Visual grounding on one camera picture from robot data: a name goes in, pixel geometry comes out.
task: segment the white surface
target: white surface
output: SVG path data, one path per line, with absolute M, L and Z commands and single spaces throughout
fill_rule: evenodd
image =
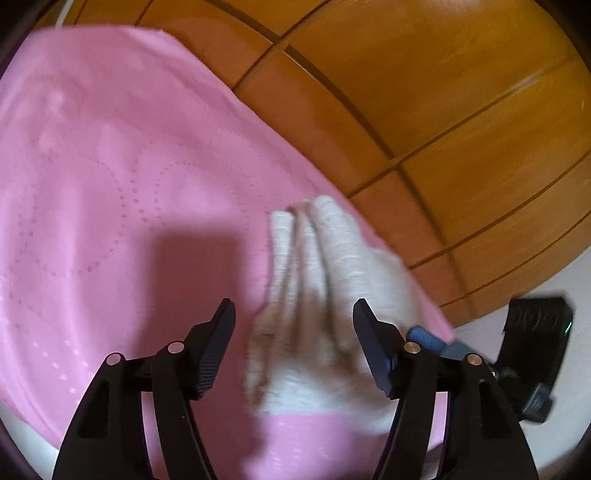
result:
M 575 308 L 573 331 L 554 395 L 548 421 L 522 424 L 536 465 L 545 469 L 563 459 L 578 443 L 591 421 L 591 249 L 534 293 L 566 292 Z M 460 340 L 496 358 L 502 343 L 506 307 L 460 327 Z M 0 404 L 0 417 L 25 457 L 44 480 L 50 480 L 57 450 Z

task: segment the pink tablecloth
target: pink tablecloth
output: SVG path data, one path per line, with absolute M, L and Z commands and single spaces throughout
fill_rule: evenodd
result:
M 269 274 L 267 214 L 321 193 L 352 211 L 167 34 L 31 35 L 0 80 L 1 400 L 59 446 L 108 353 L 151 355 L 230 297 L 235 335 L 195 406 L 219 478 L 367 476 L 383 437 L 332 416 L 254 419 L 242 395 Z M 426 297 L 423 307 L 449 339 L 439 310 Z

